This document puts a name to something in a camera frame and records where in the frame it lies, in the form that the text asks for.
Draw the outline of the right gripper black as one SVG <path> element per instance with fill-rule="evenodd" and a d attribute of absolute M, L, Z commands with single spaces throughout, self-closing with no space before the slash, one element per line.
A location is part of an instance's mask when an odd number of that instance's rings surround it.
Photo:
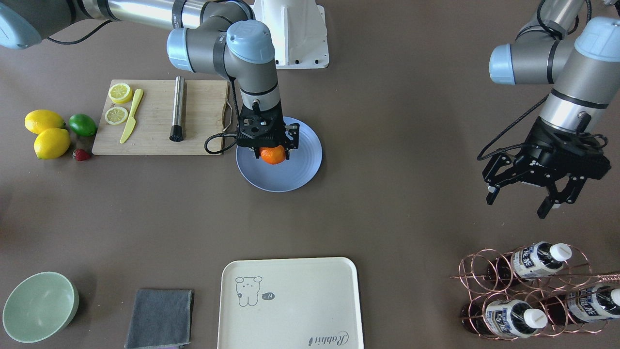
<path fill-rule="evenodd" d="M 285 159 L 289 160 L 290 152 L 299 147 L 299 129 L 299 122 L 285 124 L 282 106 L 275 106 L 259 114 L 242 106 L 235 143 L 239 147 L 252 148 L 256 159 L 261 158 L 261 147 L 281 145 L 285 148 Z"/>

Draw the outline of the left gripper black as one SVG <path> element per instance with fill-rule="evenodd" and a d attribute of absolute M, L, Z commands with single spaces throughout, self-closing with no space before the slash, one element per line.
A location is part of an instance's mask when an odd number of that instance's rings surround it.
<path fill-rule="evenodd" d="M 482 172 L 489 185 L 486 202 L 492 205 L 502 187 L 516 182 L 546 187 L 548 195 L 537 210 L 538 217 L 545 219 L 552 208 L 574 204 L 582 190 L 582 182 L 567 182 L 558 191 L 556 181 L 565 176 L 602 179 L 610 168 L 609 159 L 591 133 L 565 132 L 539 117 L 517 155 L 501 152 L 491 157 Z"/>

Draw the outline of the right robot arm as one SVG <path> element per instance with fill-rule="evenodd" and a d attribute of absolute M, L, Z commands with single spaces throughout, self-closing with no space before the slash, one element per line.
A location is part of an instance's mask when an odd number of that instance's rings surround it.
<path fill-rule="evenodd" d="M 170 29 L 171 64 L 238 84 L 235 144 L 254 150 L 299 147 L 299 123 L 286 125 L 269 28 L 243 0 L 3 0 L 1 44 L 26 49 L 72 24 L 95 18 Z"/>

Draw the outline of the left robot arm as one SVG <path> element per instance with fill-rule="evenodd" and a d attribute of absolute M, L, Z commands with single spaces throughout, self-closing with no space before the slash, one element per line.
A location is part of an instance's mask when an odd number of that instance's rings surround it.
<path fill-rule="evenodd" d="M 575 39 L 580 0 L 542 0 L 513 44 L 496 47 L 489 75 L 498 84 L 551 84 L 549 95 L 534 107 L 540 115 L 524 142 L 486 153 L 482 172 L 493 204 L 501 188 L 522 182 L 547 188 L 537 214 L 575 203 L 588 179 L 610 170 L 603 148 L 607 138 L 593 134 L 596 122 L 619 90 L 619 20 L 591 16 Z"/>

